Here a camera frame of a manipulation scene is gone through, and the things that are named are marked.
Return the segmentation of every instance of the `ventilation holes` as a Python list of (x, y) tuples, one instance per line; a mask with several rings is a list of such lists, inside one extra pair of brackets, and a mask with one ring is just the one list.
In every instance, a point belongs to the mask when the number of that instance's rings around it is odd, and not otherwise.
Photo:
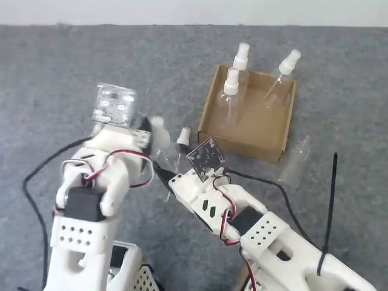
[(210, 217), (213, 218), (216, 215), (216, 207), (212, 206), (210, 208)]
[(205, 211), (208, 205), (209, 205), (209, 200), (204, 200), (204, 204), (202, 205), (202, 210)]

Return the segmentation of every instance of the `black cable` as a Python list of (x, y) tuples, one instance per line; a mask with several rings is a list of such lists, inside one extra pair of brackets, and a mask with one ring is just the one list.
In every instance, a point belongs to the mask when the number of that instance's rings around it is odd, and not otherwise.
[[(92, 139), (93, 136), (89, 136), (87, 138), (82, 138), (82, 139), (79, 139), (75, 142), (72, 142), (71, 144), (68, 144), (67, 146), (61, 148), (60, 150), (58, 150), (56, 153), (52, 154), (51, 156), (49, 156), (47, 159), (45, 159), (42, 163), (39, 164), (39, 166), (37, 166), (34, 171), (32, 171), (30, 174), (28, 174), (24, 180), (23, 180), (23, 185), (22, 185), (22, 189), (23, 189), (23, 193), (25, 195), (25, 197), (28, 199), (30, 205), (32, 206), (32, 209), (34, 210), (36, 216), (38, 217), (38, 220), (39, 220), (39, 224), (41, 225), (41, 229), (42, 229), (42, 234), (43, 234), (43, 276), (42, 276), (42, 290), (44, 289), (44, 287), (46, 286), (46, 283), (47, 283), (47, 269), (48, 269), (48, 266), (49, 266), (49, 239), (48, 239), (48, 235), (47, 235), (47, 229), (46, 229), (46, 224), (43, 220), (43, 216), (41, 214), (41, 212), (39, 211), (38, 209), (38, 206), (36, 205), (36, 202), (35, 200), (32, 198), (30, 192), (28, 191), (27, 189), (27, 184), (28, 182), (40, 171), (42, 170), (42, 168), (44, 166), (46, 166), (50, 161), (52, 161), (53, 159), (55, 159), (57, 156), (59, 156), (60, 154), (70, 150), (71, 148), (73, 147), (76, 147), (76, 146), (79, 146), (81, 145), (82, 143)], [(23, 287), (18, 287), (18, 290), (21, 290), (21, 291), (26, 291), (27, 289), (23, 288)]]
[(329, 213), (327, 214), (327, 226), (326, 226), (326, 234), (325, 234), (325, 242), (322, 248), (322, 255), (319, 259), (318, 268), (316, 270), (316, 274), (321, 276), (321, 269), (323, 265), (323, 261), (325, 259), (326, 254), (329, 252), (329, 239), (330, 233), (332, 231), (332, 220), (333, 220), (333, 210), (334, 210), (334, 196), (335, 196), (335, 179), (337, 176), (337, 162), (338, 155), (334, 153), (333, 157), (333, 170), (332, 170), (332, 185), (330, 187), (330, 202), (329, 202)]
[(247, 179), (263, 182), (263, 183), (266, 183), (266, 184), (274, 185), (277, 188), (279, 188), (281, 193), (283, 194), (283, 197), (284, 197), (284, 200), (286, 202), (286, 206), (287, 206), (287, 209), (288, 209), (288, 211), (290, 213), (290, 216), (291, 216), (293, 222), (295, 223), (296, 227), (298, 228), (299, 232), (306, 239), (306, 241), (308, 241), (309, 243), (311, 243), (313, 246), (316, 247), (316, 245), (313, 243), (313, 241), (310, 239), (310, 237), (307, 235), (307, 233), (302, 228), (301, 224), (298, 221), (298, 218), (296, 218), (296, 216), (295, 216), (295, 214), (294, 214), (294, 212), (292, 210), (292, 207), (291, 207), (291, 204), (290, 204), (290, 200), (289, 200), (289, 198), (287, 196), (287, 193), (286, 193), (286, 191), (284, 190), (284, 188), (280, 184), (278, 184), (278, 183), (276, 183), (274, 181), (268, 180), (268, 179), (246, 175), (246, 174), (243, 174), (243, 173), (240, 173), (240, 172), (228, 169), (228, 168), (225, 168), (225, 171), (227, 173), (235, 174), (235, 175), (241, 176), (243, 178), (247, 178)]

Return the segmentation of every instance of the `black antenna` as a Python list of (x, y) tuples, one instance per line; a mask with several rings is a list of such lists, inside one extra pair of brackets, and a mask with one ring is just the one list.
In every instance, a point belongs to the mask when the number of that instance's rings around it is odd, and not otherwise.
[(332, 185), (330, 188), (329, 213), (327, 214), (327, 227), (326, 227), (325, 243), (323, 245), (322, 255), (321, 255), (321, 258), (319, 259), (318, 268), (316, 270), (316, 274), (318, 276), (321, 276), (321, 269), (322, 269), (323, 261), (325, 260), (326, 254), (329, 252), (329, 239), (330, 239), (330, 232), (332, 231), (333, 208), (334, 208), (335, 178), (337, 176), (337, 161), (338, 161), (338, 154), (334, 153)]

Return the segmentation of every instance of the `transparent cube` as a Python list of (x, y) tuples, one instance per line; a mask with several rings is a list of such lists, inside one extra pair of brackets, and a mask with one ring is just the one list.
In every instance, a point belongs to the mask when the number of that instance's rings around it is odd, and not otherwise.
[(130, 127), (136, 110), (136, 91), (99, 83), (93, 120), (111, 125)]

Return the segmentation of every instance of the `red and white wire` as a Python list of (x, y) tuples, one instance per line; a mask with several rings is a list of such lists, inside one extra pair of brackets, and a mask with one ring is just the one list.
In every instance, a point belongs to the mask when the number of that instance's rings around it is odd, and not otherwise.
[(140, 183), (140, 184), (136, 184), (136, 185), (131, 185), (130, 188), (135, 188), (135, 189), (136, 189), (136, 188), (141, 188), (141, 187), (144, 187), (144, 186), (149, 185), (149, 184), (152, 182), (153, 177), (154, 177), (154, 175), (155, 175), (155, 172), (154, 172), (154, 170), (153, 170), (153, 164), (152, 164), (152, 161), (151, 161), (151, 159), (149, 158), (149, 156), (148, 156), (148, 155), (145, 155), (145, 154), (143, 154), (143, 153), (136, 152), (136, 151), (134, 151), (134, 150), (124, 150), (124, 149), (122, 149), (122, 150), (114, 150), (113, 152), (110, 152), (110, 153), (106, 156), (105, 161), (104, 161), (104, 163), (102, 164), (102, 167), (101, 167), (99, 170), (97, 170), (97, 171), (93, 172), (92, 174), (90, 174), (88, 177), (86, 177), (85, 180), (86, 180), (86, 181), (91, 181), (91, 180), (97, 178), (98, 175), (100, 175), (100, 174), (108, 167), (109, 164), (108, 164), (107, 161), (108, 161), (109, 157), (111, 157), (111, 156), (113, 156), (113, 155), (117, 155), (117, 154), (119, 154), (119, 153), (126, 153), (126, 154), (128, 154), (128, 155), (138, 156), (138, 157), (140, 157), (140, 158), (146, 160), (146, 161), (148, 162), (148, 164), (149, 164), (149, 168), (150, 168), (150, 171), (151, 171), (151, 177), (150, 177), (146, 182), (143, 182), (143, 183)]
[(229, 201), (230, 205), (232, 206), (232, 213), (231, 213), (231, 219), (233, 219), (235, 217), (235, 215), (237, 214), (237, 205), (236, 205), (236, 202), (233, 201), (233, 199), (231, 197), (229, 197), (228, 195), (226, 195), (220, 188), (217, 187), (217, 185), (215, 184), (215, 181), (217, 179), (220, 179), (222, 176), (216, 176), (216, 178), (213, 180), (213, 187), (214, 189), (216, 189), (217, 191), (219, 191), (221, 194), (222, 194), (222, 197), (224, 197), (226, 200)]
[(62, 176), (65, 173), (65, 166), (67, 164), (84, 164), (90, 170), (90, 173), (87, 173), (87, 175), (91, 175), (95, 171), (93, 166), (88, 161), (86, 161), (84, 159), (67, 159), (67, 160), (62, 162), (62, 166), (61, 166)]
[(248, 272), (249, 272), (249, 277), (250, 277), (250, 285), (252, 286), (252, 291), (257, 291), (257, 283), (256, 283), (256, 276), (255, 276), (255, 273), (252, 269), (252, 266), (250, 265), (248, 259), (243, 255), (243, 249), (240, 248), (239, 250), (239, 253), (241, 255), (241, 257), (244, 259), (245, 261), (245, 264), (247, 265), (247, 268), (248, 268)]
[(227, 219), (230, 217), (229, 215), (230, 209), (225, 209), (224, 214), (222, 215), (222, 222), (221, 222), (221, 230), (219, 231), (219, 238), (221, 241), (224, 242), (227, 246), (234, 246), (235, 244), (239, 244), (240, 240), (231, 240), (224, 236), (225, 228), (226, 228), (226, 222)]

